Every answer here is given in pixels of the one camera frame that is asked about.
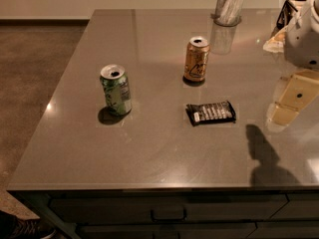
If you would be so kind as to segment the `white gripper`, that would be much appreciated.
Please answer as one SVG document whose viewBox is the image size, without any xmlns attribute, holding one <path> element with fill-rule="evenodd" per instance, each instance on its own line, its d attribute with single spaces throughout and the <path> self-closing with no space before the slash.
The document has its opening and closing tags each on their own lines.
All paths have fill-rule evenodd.
<svg viewBox="0 0 319 239">
<path fill-rule="evenodd" d="M 319 69 L 319 0 L 306 0 L 290 20 L 284 54 L 298 68 Z"/>
</svg>

